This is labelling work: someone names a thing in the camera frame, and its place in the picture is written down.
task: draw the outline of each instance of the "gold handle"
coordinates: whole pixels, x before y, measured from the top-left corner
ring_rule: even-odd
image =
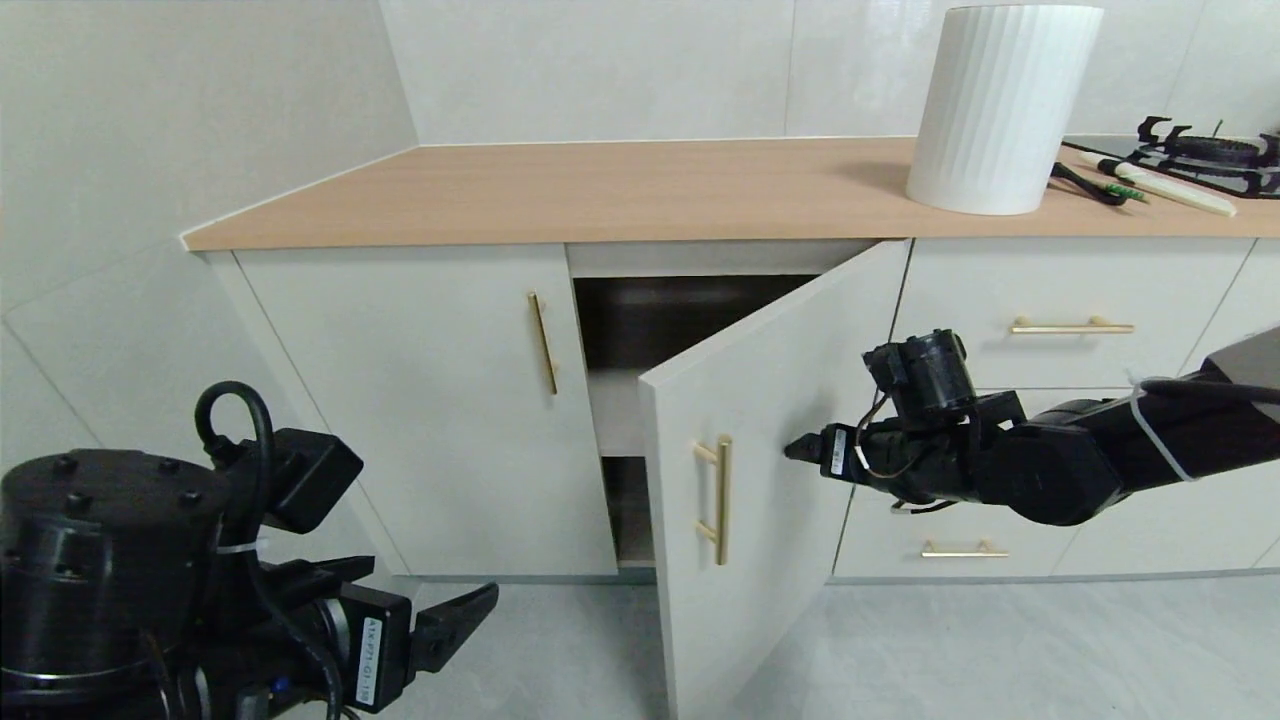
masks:
[[[728,473],[732,447],[733,438],[728,436],[716,439],[716,450],[700,442],[694,443],[694,455],[716,466],[716,529],[701,520],[695,523],[695,528],[698,534],[716,544],[717,565],[728,565]]]
[[[1030,318],[1019,315],[1009,325],[1012,334],[1129,334],[1134,329],[1133,325],[1108,323],[1097,315],[1083,325],[1033,325]]]
[[[529,293],[529,309],[534,311],[534,322],[538,323],[538,338],[543,345],[543,365],[547,369],[547,382],[552,387],[552,395],[557,395],[559,387],[556,384],[556,361],[552,360],[552,346],[547,342],[547,324],[543,322],[543,301],[538,299],[536,292]]]
[[[1009,552],[992,550],[991,543],[987,541],[978,542],[977,550],[957,551],[938,550],[933,546],[933,541],[924,541],[924,550],[920,551],[920,557],[1009,557]]]

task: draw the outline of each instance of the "cabinet door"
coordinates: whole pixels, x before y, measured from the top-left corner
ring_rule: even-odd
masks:
[[[1262,559],[1258,560],[1257,564],[1254,564],[1253,566],[1280,568],[1280,538],[1276,538],[1276,542],[1271,546],[1271,550],[1268,550],[1267,553],[1263,555]]]
[[[237,258],[412,574],[617,570],[563,246]]]
[[[672,717],[731,700],[831,575],[850,487],[782,448],[865,411],[860,354],[888,338],[905,263],[905,242],[877,245],[641,375]],[[731,460],[713,468],[695,443],[721,436]]]
[[[1276,325],[1280,325],[1280,240],[1261,238],[1249,251],[1181,374],[1198,370],[1217,350]]]
[[[1280,537],[1280,460],[1140,492],[1080,527],[1055,575],[1253,566]]]
[[[1123,397],[1128,392],[1125,388],[1019,389],[1018,397],[1032,418],[1069,400]],[[872,488],[854,491],[836,560],[837,577],[1046,577],[1076,532],[1076,528],[1032,523],[997,505],[960,503],[927,515],[893,515],[888,511],[893,501],[893,496]]]
[[[977,387],[1119,387],[1129,384],[1129,370],[1172,375],[1251,243],[1194,237],[918,241],[895,334],[956,331]],[[1019,318],[1030,327],[1015,333]],[[1103,327],[1091,325],[1091,318]],[[1124,325],[1132,332],[1115,332]]]

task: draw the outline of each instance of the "ribbed white vase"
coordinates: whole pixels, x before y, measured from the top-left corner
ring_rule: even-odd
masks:
[[[978,215],[1039,208],[1101,23],[1082,5],[948,10],[908,197]]]

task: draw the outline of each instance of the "gray floor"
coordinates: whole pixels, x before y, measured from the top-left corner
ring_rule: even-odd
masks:
[[[666,716],[654,587],[502,593],[379,717]],[[1275,720],[1280,575],[828,587],[723,717]]]

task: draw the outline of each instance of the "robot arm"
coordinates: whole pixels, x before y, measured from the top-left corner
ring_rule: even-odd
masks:
[[[1280,459],[1280,327],[1215,352],[1196,373],[1146,380],[1135,397],[1074,400],[1030,419],[1016,392],[977,396],[964,357],[951,331],[877,347],[863,359],[883,398],[856,425],[805,434],[786,456],[887,492],[897,511],[980,502],[1048,525]],[[890,398],[899,416],[870,421]]]

